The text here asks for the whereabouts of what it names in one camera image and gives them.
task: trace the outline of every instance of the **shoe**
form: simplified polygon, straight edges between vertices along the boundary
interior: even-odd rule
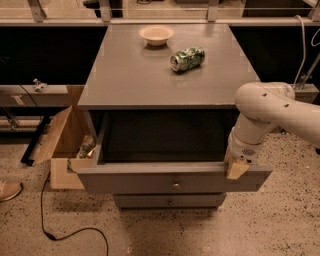
[[[0,202],[14,198],[21,189],[21,182],[4,182],[0,180]]]

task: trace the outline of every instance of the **black cable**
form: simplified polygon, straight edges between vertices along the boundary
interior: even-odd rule
[[[47,184],[47,182],[49,181],[49,179],[50,179],[50,172],[49,172],[49,174],[48,174],[48,177],[46,178],[46,181],[45,181],[44,184],[43,184],[42,191],[41,191],[41,197],[40,197],[41,227],[42,227],[43,233],[44,233],[50,240],[52,240],[52,241],[62,241],[62,240],[65,240],[65,239],[67,239],[67,238],[69,238],[69,237],[71,237],[71,236],[79,233],[79,232],[85,231],[85,230],[94,230],[94,231],[97,231],[97,232],[100,233],[100,235],[103,237],[103,239],[104,239],[104,241],[105,241],[105,243],[106,243],[106,247],[107,247],[107,248],[106,248],[106,255],[108,256],[108,254],[109,254],[108,240],[107,240],[106,236],[104,235],[104,233],[103,233],[101,230],[97,229],[97,228],[82,228],[82,229],[79,229],[79,230],[71,233],[70,235],[67,235],[67,236],[64,236],[64,237],[61,237],[61,238],[56,238],[54,235],[52,235],[52,234],[50,234],[50,233],[48,233],[48,232],[45,231],[45,229],[44,229],[44,218],[43,218],[43,193],[44,193],[44,189],[45,189],[46,184]]]
[[[26,90],[26,88],[24,88],[21,84],[19,84],[19,86],[28,94],[29,98],[32,100],[33,104],[39,108],[39,106],[37,105],[37,103],[35,102],[35,100],[33,99],[33,97],[31,96],[31,94]]]

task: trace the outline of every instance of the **open drawer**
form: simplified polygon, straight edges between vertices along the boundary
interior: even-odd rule
[[[257,191],[271,173],[252,165],[238,180],[223,163],[233,113],[106,111],[94,168],[77,174],[89,193],[204,194]]]

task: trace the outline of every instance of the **drawer front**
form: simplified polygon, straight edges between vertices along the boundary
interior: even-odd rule
[[[114,195],[118,208],[187,208],[212,207],[222,205],[226,194],[199,195]]]
[[[257,191],[271,173],[267,167],[251,166],[238,180],[228,180],[223,165],[168,170],[150,165],[149,171],[135,166],[126,172],[119,166],[106,166],[80,169],[78,175],[88,193],[184,194]]]

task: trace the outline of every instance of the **drawer handle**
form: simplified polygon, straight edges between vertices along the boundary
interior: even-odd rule
[[[175,181],[173,184],[173,189],[180,189],[180,188],[181,188],[180,184],[177,181]]]

